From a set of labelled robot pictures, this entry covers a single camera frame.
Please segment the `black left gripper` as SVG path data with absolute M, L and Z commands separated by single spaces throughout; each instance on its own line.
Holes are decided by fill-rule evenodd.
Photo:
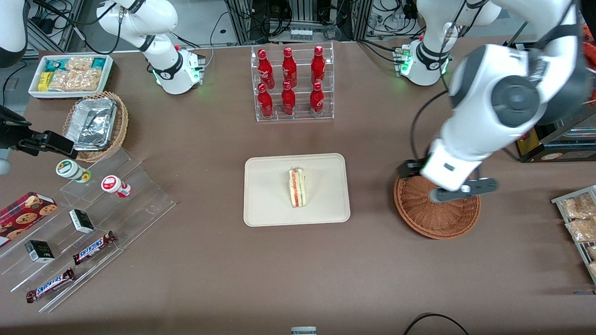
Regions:
M 397 167 L 397 175 L 401 180 L 420 176 L 426 160 L 406 160 Z

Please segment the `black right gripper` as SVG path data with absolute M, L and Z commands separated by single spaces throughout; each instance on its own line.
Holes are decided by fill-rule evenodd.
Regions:
M 23 151 L 37 156 L 40 151 L 52 151 L 69 159 L 77 159 L 74 142 L 55 132 L 45 132 L 45 147 L 42 145 L 44 134 L 32 131 L 31 123 L 23 116 L 0 107 L 0 148 Z

